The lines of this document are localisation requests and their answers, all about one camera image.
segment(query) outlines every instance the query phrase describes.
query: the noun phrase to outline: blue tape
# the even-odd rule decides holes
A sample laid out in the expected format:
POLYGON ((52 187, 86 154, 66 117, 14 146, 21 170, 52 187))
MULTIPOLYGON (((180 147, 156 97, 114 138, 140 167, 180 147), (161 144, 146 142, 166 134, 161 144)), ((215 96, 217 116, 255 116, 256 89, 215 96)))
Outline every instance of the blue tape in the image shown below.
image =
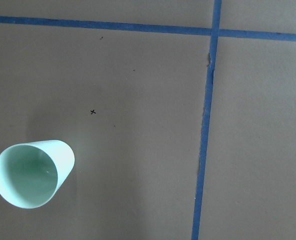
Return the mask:
POLYGON ((232 37, 232 38, 267 39, 267 40, 296 42, 296 34, 279 33, 279 32, 220 29, 219 36, 232 37))
POLYGON ((204 112, 203 112, 201 145, 200 145, 200 155, 199 155, 200 169, 199 169, 199 174, 197 179, 197 190, 196 190, 196 200, 195 200, 195 206, 194 206, 191 240, 198 240, 199 238, 204 175, 205 175, 205 167, 206 167, 208 136, 209 136, 209 126, 210 126, 210 112, 211 112, 211 103, 212 103, 213 77, 214 77, 214 70, 216 66, 217 46, 218 46, 218 38, 219 38, 221 3, 222 3, 222 0, 215 0, 214 8, 213 8, 212 32, 211 32, 211 40, 210 40, 210 64, 208 66, 206 93, 205 93, 205 100, 204 100, 204 112))
POLYGON ((211 29, 201 27, 185 27, 185 26, 166 26, 166 25, 145 25, 135 23, 117 23, 103 21, 78 21, 78 20, 62 20, 62 19, 46 19, 32 17, 12 17, 0 16, 2 24, 23 24, 23 25, 41 25, 41 26, 57 26, 57 27, 73 27, 86 29, 106 29, 121 31, 136 31, 149 33, 168 33, 168 34, 186 34, 210 36, 211 29))

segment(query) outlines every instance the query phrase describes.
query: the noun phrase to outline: cup opening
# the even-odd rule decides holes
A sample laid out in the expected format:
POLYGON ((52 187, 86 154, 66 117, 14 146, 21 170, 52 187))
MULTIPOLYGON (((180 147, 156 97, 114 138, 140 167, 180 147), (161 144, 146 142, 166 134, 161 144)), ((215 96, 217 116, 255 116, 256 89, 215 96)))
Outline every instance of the cup opening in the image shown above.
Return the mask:
POLYGON ((58 173, 52 159, 30 145, 14 145, 0 154, 0 194, 20 208, 36 208, 54 195, 58 173))

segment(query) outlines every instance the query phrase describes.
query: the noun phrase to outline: white cup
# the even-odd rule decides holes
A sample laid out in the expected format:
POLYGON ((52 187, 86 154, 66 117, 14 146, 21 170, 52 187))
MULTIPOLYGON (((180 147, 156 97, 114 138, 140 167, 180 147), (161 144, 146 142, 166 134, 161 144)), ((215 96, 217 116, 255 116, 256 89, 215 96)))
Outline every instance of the white cup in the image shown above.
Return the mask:
POLYGON ((40 207, 54 196, 73 165, 72 149, 59 140, 10 146, 0 154, 0 195, 19 208, 40 207))

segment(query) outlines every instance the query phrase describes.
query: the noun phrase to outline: floor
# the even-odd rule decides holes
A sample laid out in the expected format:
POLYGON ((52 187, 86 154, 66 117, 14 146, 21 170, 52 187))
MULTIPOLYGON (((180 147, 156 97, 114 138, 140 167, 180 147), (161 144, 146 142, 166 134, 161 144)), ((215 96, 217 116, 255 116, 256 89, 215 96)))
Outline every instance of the floor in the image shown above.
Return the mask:
POLYGON ((0 2, 0 152, 50 139, 0 240, 296 239, 296 1, 0 2))

